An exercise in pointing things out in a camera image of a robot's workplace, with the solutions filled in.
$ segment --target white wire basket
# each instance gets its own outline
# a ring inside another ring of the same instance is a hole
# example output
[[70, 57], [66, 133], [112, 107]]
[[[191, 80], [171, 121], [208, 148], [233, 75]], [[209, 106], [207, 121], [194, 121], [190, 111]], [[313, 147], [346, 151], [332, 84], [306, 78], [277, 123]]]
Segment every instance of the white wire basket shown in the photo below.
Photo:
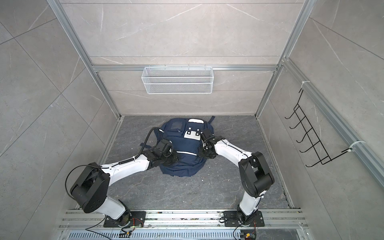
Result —
[[205, 66], [146, 67], [141, 79], [148, 94], [212, 93], [214, 71]]

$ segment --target white robotic arm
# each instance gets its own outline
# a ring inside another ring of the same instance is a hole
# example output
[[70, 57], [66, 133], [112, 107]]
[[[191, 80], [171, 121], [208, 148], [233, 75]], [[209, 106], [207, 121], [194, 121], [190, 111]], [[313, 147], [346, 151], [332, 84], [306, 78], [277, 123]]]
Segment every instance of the white robotic arm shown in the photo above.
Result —
[[[251, 153], [238, 148], [223, 137], [214, 136], [209, 129], [200, 134], [203, 141], [199, 148], [200, 157], [214, 158], [221, 155], [239, 167], [245, 192], [238, 206], [237, 217], [241, 222], [245, 222], [248, 216], [257, 211], [261, 198], [274, 183], [268, 164], [261, 153]], [[101, 166], [91, 163], [85, 168], [70, 191], [84, 212], [97, 211], [106, 214], [120, 226], [128, 223], [130, 210], [121, 201], [107, 196], [108, 187], [136, 172], [177, 161], [176, 151], [168, 140], [161, 140], [150, 150], [143, 151], [143, 148], [138, 155], [130, 159]]]

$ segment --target backpack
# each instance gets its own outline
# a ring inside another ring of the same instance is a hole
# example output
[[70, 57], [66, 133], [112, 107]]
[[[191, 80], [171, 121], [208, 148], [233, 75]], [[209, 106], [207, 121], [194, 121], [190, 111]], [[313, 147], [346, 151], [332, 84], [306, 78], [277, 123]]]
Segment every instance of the backpack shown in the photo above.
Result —
[[214, 132], [211, 125], [214, 118], [212, 116], [208, 122], [196, 118], [173, 118], [164, 123], [159, 132], [155, 132], [157, 142], [162, 137], [172, 142], [178, 158], [178, 161], [171, 165], [160, 164], [163, 174], [190, 177], [204, 166], [207, 159], [197, 155], [198, 148], [202, 145], [200, 134], [207, 128]]

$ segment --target hook rack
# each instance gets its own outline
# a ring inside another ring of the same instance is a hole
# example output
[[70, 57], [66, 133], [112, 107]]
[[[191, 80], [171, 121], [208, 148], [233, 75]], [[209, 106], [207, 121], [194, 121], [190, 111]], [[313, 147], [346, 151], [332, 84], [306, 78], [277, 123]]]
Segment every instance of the hook rack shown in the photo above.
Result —
[[[334, 158], [331, 158], [331, 157], [330, 157], [330, 155], [328, 154], [327, 150], [325, 149], [323, 143], [321, 142], [319, 136], [317, 135], [316, 131], [314, 130], [314, 128], [313, 128], [311, 122], [309, 121], [309, 119], [308, 119], [307, 116], [305, 115], [303, 109], [302, 109], [302, 108], [300, 107], [300, 105], [299, 105], [300, 98], [301, 98], [301, 96], [303, 95], [303, 89], [302, 89], [302, 88], [300, 89], [299, 93], [300, 93], [300, 97], [299, 97], [299, 100], [297, 101], [295, 107], [293, 108], [293, 113], [292, 113], [292, 115], [291, 115], [289, 118], [286, 118], [286, 117], [284, 117], [284, 118], [285, 118], [285, 119], [290, 119], [290, 118], [295, 114], [295, 115], [297, 116], [297, 118], [300, 120], [299, 123], [298, 123], [295, 127], [289, 127], [290, 129], [295, 129], [295, 128], [296, 128], [298, 125], [300, 125], [300, 124], [301, 124], [301, 126], [303, 127], [303, 129], [304, 129], [304, 131], [305, 131], [305, 134], [304, 134], [304, 136], [303, 136], [303, 138], [302, 138], [301, 141], [297, 141], [297, 140], [296, 140], [297, 143], [301, 143], [301, 142], [304, 140], [304, 138], [305, 138], [306, 136], [308, 136], [308, 139], [309, 139], [309, 141], [310, 141], [310, 143], [311, 143], [312, 146], [311, 146], [310, 148], [308, 148], [307, 150], [305, 150], [305, 151], [301, 151], [301, 150], [299, 150], [299, 151], [302, 152], [302, 153], [304, 153], [304, 152], [309, 151], [311, 148], [313, 148], [314, 151], [316, 152], [316, 155], [317, 155], [319, 161], [316, 162], [316, 163], [313, 164], [313, 165], [310, 165], [310, 166], [305, 165], [305, 166], [306, 166], [306, 167], [313, 167], [313, 166], [317, 165], [318, 163], [321, 163], [322, 165], [324, 165], [324, 164], [327, 164], [327, 163], [331, 162], [332, 160], [334, 160], [334, 159], [340, 157], [341, 155], [350, 152], [350, 151], [352, 150], [352, 145], [351, 145], [349, 148], [347, 148], [347, 149], [341, 151], [341, 154], [339, 154], [338, 156], [336, 156], [336, 157], [334, 157]], [[303, 115], [304, 115], [304, 117], [301, 118], [301, 119], [300, 119], [299, 115], [298, 115], [297, 112], [296, 112], [298, 109], [300, 109], [301, 112], [302, 112]], [[309, 125], [311, 126], [311, 128], [310, 128], [309, 130], [306, 130], [305, 126], [303, 125], [303, 120], [304, 120], [304, 119], [307, 119]], [[315, 143], [312, 142], [310, 136], [308, 135], [308, 133], [309, 133], [311, 130], [314, 132], [314, 134], [316, 135], [316, 137], [317, 137], [317, 139], [318, 139], [318, 141], [315, 142]], [[315, 148], [315, 146], [316, 146], [318, 143], [321, 144], [321, 146], [322, 146], [323, 149], [325, 150], [325, 153], [327, 154], [327, 156], [324, 157], [324, 158], [322, 158], [322, 159], [320, 158], [320, 156], [319, 156], [319, 154], [318, 154], [318, 152], [317, 152], [317, 150], [316, 150], [316, 148]]]

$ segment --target black mounting plate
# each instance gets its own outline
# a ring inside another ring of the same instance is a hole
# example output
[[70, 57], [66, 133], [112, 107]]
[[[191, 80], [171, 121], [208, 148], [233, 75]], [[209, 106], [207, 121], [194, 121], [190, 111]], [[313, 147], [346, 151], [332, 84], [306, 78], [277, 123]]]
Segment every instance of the black mounting plate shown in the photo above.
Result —
[[[224, 222], [226, 227], [237, 227], [237, 226], [239, 226], [240, 223], [239, 223], [239, 221], [237, 219], [237, 212], [236, 211], [224, 211], [223, 213], [224, 213], [224, 217], [225, 218], [229, 218], [230, 219], [230, 220], [226, 220]], [[256, 211], [256, 213], [253, 214], [253, 217], [248, 219], [247, 222], [245, 222], [243, 224], [243, 226], [253, 225], [253, 221], [255, 221], [257, 227], [264, 227], [265, 226], [263, 214], [260, 211]]]
[[[143, 223], [145, 222], [147, 212], [146, 211], [131, 211], [131, 219], [137, 218], [140, 219]], [[135, 219], [135, 226], [138, 226], [141, 224], [139, 220]], [[127, 227], [133, 226], [133, 220], [129, 221]], [[112, 219], [110, 216], [107, 216], [104, 221], [104, 227], [120, 227], [118, 222], [114, 219]]]

